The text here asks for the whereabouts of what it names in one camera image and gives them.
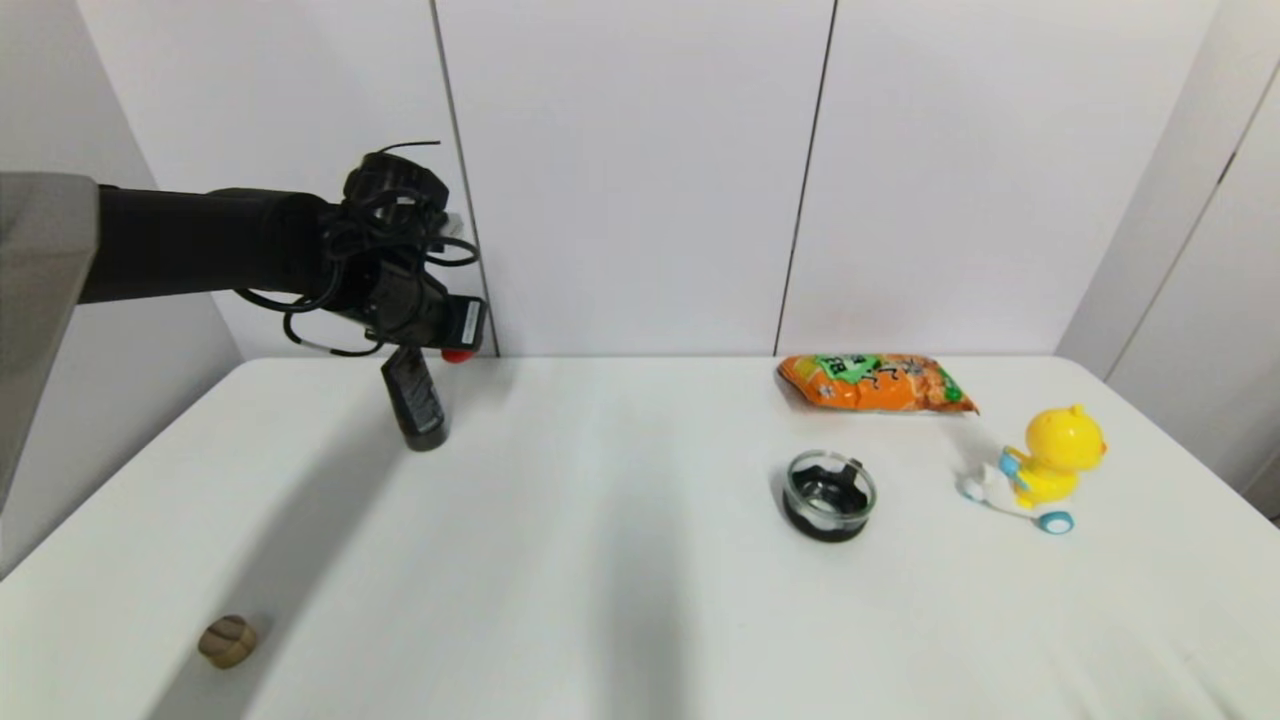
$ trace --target white corner wall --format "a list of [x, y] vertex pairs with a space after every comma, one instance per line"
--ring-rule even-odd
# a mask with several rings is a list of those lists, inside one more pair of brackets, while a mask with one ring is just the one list
[[1052, 352], [1217, 5], [840, 3], [778, 351]]
[[1108, 384], [1238, 491], [1280, 454], [1280, 88], [1272, 85]]
[[[0, 0], [0, 170], [152, 186], [74, 0]], [[0, 519], [0, 575], [239, 361], [207, 295], [78, 307]]]
[[[342, 199], [365, 152], [397, 151], [449, 187], [474, 240], [429, 0], [79, 0], [102, 63], [163, 190], [261, 187]], [[476, 265], [433, 274], [484, 297]], [[280, 314], [215, 293], [246, 357], [323, 355], [289, 342]], [[367, 346], [360, 325], [314, 313], [298, 333]], [[493, 351], [493, 333], [485, 336]]]
[[1107, 378], [1201, 219], [1280, 61], [1280, 3], [1222, 0], [1057, 354]]

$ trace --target snack bag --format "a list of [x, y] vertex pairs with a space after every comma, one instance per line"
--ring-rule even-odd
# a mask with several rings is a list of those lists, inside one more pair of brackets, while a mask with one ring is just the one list
[[844, 410], [977, 413], [978, 407], [923, 355], [796, 355], [778, 373], [809, 402]]

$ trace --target white table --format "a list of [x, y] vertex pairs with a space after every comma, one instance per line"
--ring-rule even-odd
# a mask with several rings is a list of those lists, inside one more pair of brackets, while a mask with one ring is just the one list
[[[425, 455], [376, 361], [250, 363], [0, 583], [0, 717], [1280, 717], [1280, 533], [1079, 366], [943, 361], [982, 418], [814, 410], [773, 359], [477, 360]], [[1071, 534], [956, 495], [1073, 402], [1111, 452]], [[852, 542], [778, 511], [815, 447], [879, 482]], [[227, 612], [265, 637], [219, 671]]]

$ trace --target white wall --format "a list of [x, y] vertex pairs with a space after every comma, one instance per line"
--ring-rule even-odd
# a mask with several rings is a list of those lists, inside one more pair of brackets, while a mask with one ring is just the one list
[[[152, 184], [73, 0], [0, 0], [0, 170]], [[0, 575], [239, 360], [207, 295], [78, 307], [0, 524]]]
[[1222, 0], [1057, 354], [1106, 378], [1210, 201], [1280, 60], [1280, 3]]
[[768, 354], [831, 0], [439, 3], [504, 354]]
[[780, 352], [1052, 352], [1217, 4], [841, 3]]
[[[161, 188], [262, 187], [337, 201], [365, 152], [440, 140], [402, 154], [449, 186], [449, 210], [472, 238], [428, 0], [79, 5]], [[485, 295], [477, 266], [433, 273], [452, 292]], [[216, 297], [246, 357], [316, 356], [285, 340], [278, 313]], [[367, 345], [358, 325], [325, 313], [297, 328], [324, 345]]]
[[1280, 448], [1280, 88], [1108, 384], [1236, 489]]

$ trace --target toy scooter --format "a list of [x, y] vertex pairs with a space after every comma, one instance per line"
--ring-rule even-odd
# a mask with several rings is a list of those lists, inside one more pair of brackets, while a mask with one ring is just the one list
[[1071, 532], [1076, 473], [1102, 462], [1107, 452], [1102, 429], [1080, 405], [1046, 410], [1027, 425], [1027, 451], [1005, 447], [998, 468], [987, 465], [982, 478], [963, 478], [960, 492], [1001, 512], [1029, 518], [1046, 533]]

